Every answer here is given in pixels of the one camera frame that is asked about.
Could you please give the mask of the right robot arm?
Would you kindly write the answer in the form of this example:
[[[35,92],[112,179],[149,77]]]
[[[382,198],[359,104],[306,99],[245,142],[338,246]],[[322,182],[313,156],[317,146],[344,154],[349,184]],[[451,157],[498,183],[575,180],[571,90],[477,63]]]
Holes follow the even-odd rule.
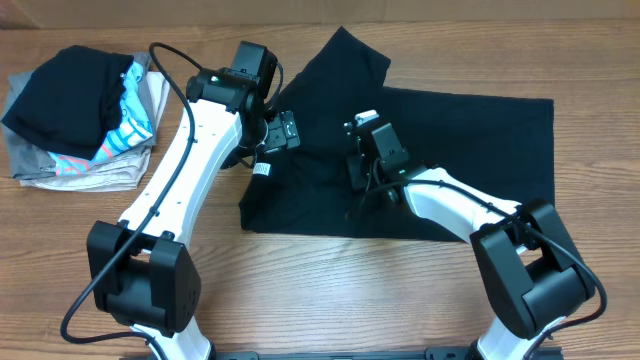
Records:
[[[344,123],[355,152],[347,159],[352,214],[378,198],[404,205],[470,244],[495,313],[467,347],[430,347],[428,359],[560,359],[543,342],[599,318],[608,305],[602,282],[585,264],[555,207],[523,205],[483,193],[444,168],[411,159],[392,124],[374,111]]]

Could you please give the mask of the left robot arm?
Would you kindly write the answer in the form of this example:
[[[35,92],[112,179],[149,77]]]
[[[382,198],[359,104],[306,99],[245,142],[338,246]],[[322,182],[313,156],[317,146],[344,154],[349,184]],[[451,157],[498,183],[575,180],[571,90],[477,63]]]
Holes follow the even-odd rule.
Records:
[[[185,89],[180,128],[147,186],[115,224],[98,221],[87,237],[91,282],[60,327],[92,297],[126,331],[110,339],[145,341],[154,359],[213,359],[215,347],[195,318],[201,278],[189,253],[191,235],[217,174],[268,153],[295,147],[271,86],[283,74],[265,46],[243,41],[231,66],[200,67]]]

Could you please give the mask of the black t-shirt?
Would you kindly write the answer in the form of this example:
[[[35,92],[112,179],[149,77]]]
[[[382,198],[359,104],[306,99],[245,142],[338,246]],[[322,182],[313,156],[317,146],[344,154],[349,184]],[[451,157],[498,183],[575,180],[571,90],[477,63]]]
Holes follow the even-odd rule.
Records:
[[[386,182],[433,166],[489,196],[553,201],[554,103],[392,88],[390,60],[345,29],[286,86],[276,108],[299,144],[261,157],[240,201],[261,233],[448,241],[393,204]]]

